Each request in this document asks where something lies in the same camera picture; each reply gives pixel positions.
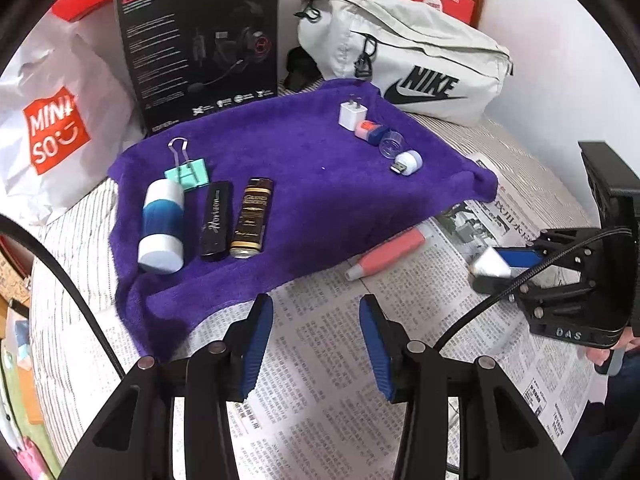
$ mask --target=mint green binder clip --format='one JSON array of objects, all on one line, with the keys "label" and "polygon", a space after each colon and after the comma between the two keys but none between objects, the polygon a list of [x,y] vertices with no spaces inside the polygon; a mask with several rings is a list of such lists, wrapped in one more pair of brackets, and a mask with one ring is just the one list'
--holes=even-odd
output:
[{"label": "mint green binder clip", "polygon": [[[176,140],[182,141],[183,164],[180,164],[178,152],[174,148]],[[168,146],[174,154],[175,168],[164,172],[165,177],[180,184],[185,191],[206,186],[209,183],[209,173],[207,173],[207,167],[204,165],[204,159],[191,160],[187,155],[187,143],[188,141],[184,137],[175,137],[175,139],[169,141]]]}]

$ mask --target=hand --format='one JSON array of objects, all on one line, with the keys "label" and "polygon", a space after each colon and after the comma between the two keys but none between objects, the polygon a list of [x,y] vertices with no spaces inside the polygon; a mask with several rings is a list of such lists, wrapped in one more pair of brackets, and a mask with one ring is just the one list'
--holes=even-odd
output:
[{"label": "hand", "polygon": [[[633,350],[634,348],[640,347],[640,337],[635,337],[631,327],[628,326],[624,329],[622,336],[620,337],[620,341],[611,349],[617,350],[618,348],[626,348],[626,352]],[[587,348],[585,354],[587,355],[587,359],[597,364],[598,366],[602,366],[604,361],[609,359],[609,355],[611,354],[610,350],[601,350],[598,348]]]}]

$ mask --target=clear plastic lid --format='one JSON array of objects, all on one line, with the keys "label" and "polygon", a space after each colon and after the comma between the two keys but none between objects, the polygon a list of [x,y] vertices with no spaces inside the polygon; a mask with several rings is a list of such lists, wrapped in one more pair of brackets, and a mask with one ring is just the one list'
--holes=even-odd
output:
[{"label": "clear plastic lid", "polygon": [[386,158],[396,158],[405,151],[404,137],[393,130],[388,131],[380,140],[380,153]]}]

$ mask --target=black headphone box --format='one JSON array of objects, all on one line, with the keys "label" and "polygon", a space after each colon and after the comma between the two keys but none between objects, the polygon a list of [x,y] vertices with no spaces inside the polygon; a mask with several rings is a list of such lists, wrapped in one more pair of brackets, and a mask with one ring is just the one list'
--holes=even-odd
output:
[{"label": "black headphone box", "polygon": [[277,94],[278,0],[115,0],[148,135]]}]

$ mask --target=screw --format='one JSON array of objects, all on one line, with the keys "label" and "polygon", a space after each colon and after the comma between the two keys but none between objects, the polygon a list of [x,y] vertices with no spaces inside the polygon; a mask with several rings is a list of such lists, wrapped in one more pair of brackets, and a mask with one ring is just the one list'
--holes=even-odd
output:
[{"label": "screw", "polygon": [[409,341],[406,344],[406,349],[412,354],[421,354],[427,349],[427,345],[425,345],[422,341]]},{"label": "screw", "polygon": [[207,346],[207,350],[211,354],[222,354],[226,350],[226,345],[224,341],[214,341]]},{"label": "screw", "polygon": [[493,370],[495,368],[495,361],[487,355],[479,357],[478,364],[485,370]]},{"label": "screw", "polygon": [[149,370],[153,365],[156,364],[156,360],[153,359],[150,355],[146,355],[138,359],[138,368],[141,370]]}]

